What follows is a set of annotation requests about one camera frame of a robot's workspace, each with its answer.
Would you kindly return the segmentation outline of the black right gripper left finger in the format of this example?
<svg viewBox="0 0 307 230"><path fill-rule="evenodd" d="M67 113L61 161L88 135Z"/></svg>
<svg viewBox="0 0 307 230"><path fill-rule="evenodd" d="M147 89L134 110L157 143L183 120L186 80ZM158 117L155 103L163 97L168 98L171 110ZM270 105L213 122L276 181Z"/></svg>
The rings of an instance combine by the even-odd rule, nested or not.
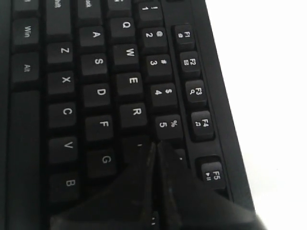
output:
<svg viewBox="0 0 307 230"><path fill-rule="evenodd" d="M52 230L150 230L155 142L147 142L109 186L50 220Z"/></svg>

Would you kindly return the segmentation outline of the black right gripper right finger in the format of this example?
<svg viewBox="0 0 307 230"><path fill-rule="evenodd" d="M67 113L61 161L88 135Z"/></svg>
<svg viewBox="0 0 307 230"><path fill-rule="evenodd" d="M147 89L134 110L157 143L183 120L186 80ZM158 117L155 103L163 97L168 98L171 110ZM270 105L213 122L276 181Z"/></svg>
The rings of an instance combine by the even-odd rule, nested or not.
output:
<svg viewBox="0 0 307 230"><path fill-rule="evenodd" d="M219 195L184 167L170 143L157 144L165 230L264 230L255 211Z"/></svg>

